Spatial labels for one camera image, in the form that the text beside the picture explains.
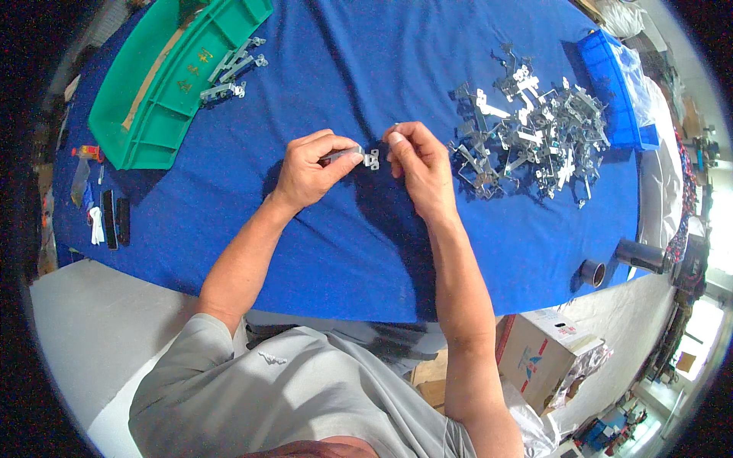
gray t-shirt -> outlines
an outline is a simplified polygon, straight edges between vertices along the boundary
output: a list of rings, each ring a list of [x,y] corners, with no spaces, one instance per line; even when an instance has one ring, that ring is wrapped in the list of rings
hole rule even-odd
[[[233,355],[221,321],[188,321],[130,407],[144,456],[236,457],[341,435],[380,458],[476,456],[462,424],[357,344],[301,327]]]

white glove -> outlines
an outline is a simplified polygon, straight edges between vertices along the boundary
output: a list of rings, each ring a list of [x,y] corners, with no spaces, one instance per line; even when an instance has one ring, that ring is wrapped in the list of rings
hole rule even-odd
[[[104,242],[102,211],[99,207],[93,207],[89,209],[89,217],[92,219],[92,244],[99,245],[101,242]]]

plastic bag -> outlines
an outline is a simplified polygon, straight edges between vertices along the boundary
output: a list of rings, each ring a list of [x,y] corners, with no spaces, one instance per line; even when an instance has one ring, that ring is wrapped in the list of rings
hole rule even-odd
[[[76,166],[76,173],[71,181],[71,201],[77,208],[81,207],[84,191],[86,190],[86,181],[89,179],[89,161],[79,158],[79,164]]]
[[[543,458],[557,450],[561,436],[555,420],[549,415],[538,416],[510,382],[502,379],[501,390],[509,413],[522,433],[525,458]]]
[[[652,108],[652,98],[644,80],[644,71],[641,69],[641,59],[636,49],[626,46],[611,45],[624,77],[626,88],[631,97],[631,106],[634,109],[636,123],[640,128],[656,123]]]
[[[565,407],[568,394],[571,390],[577,390],[579,385],[588,377],[595,374],[600,367],[608,361],[614,354],[614,351],[603,344],[595,347],[593,350],[585,352],[575,360],[570,370],[567,372],[564,380],[560,384],[560,388],[555,392],[554,396],[548,404],[548,408],[559,409]]]
[[[596,8],[605,21],[602,27],[615,37],[635,37],[644,30],[641,13],[646,11],[638,5],[621,3],[619,0],[596,0]]]

man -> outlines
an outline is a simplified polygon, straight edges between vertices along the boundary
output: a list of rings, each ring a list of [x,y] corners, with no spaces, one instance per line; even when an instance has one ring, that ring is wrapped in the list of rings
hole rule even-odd
[[[362,161],[322,167],[357,145],[320,130],[287,146],[276,189],[226,247],[194,315],[143,379],[130,432],[146,456],[522,457],[494,358],[495,317],[456,210],[447,149],[420,122],[382,138],[392,175],[428,229],[435,304],[448,351],[446,416],[378,358],[332,333],[290,328],[234,359],[232,337],[252,307],[280,234]]]

green crate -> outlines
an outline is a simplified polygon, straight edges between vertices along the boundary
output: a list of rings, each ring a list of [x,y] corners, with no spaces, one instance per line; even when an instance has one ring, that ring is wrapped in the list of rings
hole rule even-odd
[[[212,0],[158,68],[127,130],[122,125],[150,68],[179,28],[180,0],[157,0],[119,50],[91,112],[89,129],[117,169],[170,169],[199,109],[199,93],[224,54],[272,13],[270,0]]]

